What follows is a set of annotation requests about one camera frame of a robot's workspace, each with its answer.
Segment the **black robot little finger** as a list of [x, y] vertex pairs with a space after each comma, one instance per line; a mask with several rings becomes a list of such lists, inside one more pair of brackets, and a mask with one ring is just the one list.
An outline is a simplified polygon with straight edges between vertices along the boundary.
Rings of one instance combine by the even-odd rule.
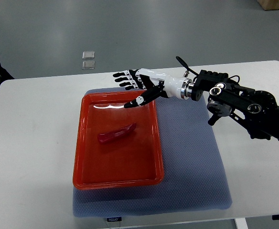
[[128, 85], [125, 87], [126, 90], [141, 89], [146, 90], [145, 86]]

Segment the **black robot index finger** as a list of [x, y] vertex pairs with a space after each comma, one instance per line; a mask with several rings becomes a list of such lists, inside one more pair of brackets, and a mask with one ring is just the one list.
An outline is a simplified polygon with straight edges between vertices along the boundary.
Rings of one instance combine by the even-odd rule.
[[122, 72], [118, 72], [118, 73], [113, 74], [113, 77], [121, 77], [121, 76], [124, 76], [124, 77], [135, 77], [137, 71], [138, 71], [138, 69], [136, 69], [136, 70], [124, 70]]

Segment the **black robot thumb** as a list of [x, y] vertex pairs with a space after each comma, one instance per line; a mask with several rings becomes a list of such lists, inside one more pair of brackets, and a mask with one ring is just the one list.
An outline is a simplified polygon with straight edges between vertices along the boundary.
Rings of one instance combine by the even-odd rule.
[[124, 108], [133, 108], [133, 107], [146, 105], [152, 102], [153, 100], [157, 99], [158, 97], [160, 97], [163, 92], [163, 89], [164, 89], [163, 85], [155, 85], [152, 88], [143, 92], [134, 100], [124, 104]]

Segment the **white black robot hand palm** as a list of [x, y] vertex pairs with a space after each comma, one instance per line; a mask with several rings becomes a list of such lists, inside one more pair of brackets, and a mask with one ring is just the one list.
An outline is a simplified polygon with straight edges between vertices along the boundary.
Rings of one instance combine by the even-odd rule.
[[172, 77], [167, 73], [145, 68], [137, 70], [136, 76], [138, 80], [143, 83], [144, 89], [146, 90], [162, 84], [166, 97], [170, 98], [174, 96], [177, 98], [185, 98], [183, 94], [185, 91], [185, 85], [183, 84], [186, 80], [185, 77]]

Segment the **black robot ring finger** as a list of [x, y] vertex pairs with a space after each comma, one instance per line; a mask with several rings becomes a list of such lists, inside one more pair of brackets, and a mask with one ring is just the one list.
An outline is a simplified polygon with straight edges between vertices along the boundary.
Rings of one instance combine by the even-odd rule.
[[131, 80], [131, 81], [123, 81], [119, 84], [119, 86], [121, 86], [121, 87], [127, 87], [127, 86], [139, 87], [139, 86], [141, 86], [141, 84], [138, 84], [136, 81]]

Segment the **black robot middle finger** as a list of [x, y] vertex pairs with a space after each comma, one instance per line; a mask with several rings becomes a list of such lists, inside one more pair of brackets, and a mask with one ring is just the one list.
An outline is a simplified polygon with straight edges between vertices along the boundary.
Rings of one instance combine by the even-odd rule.
[[132, 75], [127, 75], [127, 76], [124, 75], [115, 78], [115, 82], [122, 82], [122, 81], [137, 82], [138, 78]]

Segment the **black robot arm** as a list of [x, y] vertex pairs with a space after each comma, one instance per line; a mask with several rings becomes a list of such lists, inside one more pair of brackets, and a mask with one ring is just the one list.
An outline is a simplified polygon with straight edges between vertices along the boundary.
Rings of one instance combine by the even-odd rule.
[[197, 73], [181, 57], [176, 59], [186, 69], [183, 77], [144, 68], [113, 74], [120, 87], [144, 91], [124, 107], [143, 106], [158, 97], [199, 101], [203, 92], [208, 92], [207, 109], [212, 113], [209, 125], [229, 116], [244, 127], [252, 139], [274, 137], [279, 141], [279, 106], [270, 92], [240, 86], [239, 81], [227, 73], [206, 70]]

